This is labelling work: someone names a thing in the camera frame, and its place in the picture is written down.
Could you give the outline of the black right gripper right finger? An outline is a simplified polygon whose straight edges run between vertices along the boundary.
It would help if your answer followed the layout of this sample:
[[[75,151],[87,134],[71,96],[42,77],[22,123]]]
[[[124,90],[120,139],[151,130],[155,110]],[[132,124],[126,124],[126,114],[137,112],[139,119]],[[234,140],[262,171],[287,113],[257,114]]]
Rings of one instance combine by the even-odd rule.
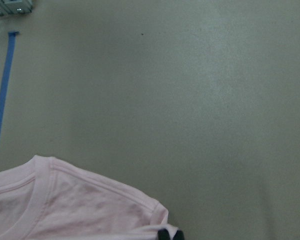
[[[182,230],[177,230],[174,234],[173,240],[185,240],[185,236]]]

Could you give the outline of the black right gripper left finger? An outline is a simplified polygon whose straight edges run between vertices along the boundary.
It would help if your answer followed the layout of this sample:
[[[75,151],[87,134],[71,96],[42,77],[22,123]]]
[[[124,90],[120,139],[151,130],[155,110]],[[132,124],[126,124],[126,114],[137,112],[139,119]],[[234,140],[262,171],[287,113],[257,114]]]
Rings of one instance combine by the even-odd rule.
[[[167,229],[160,229],[157,232],[157,239],[158,240],[170,240],[170,234],[169,231]]]

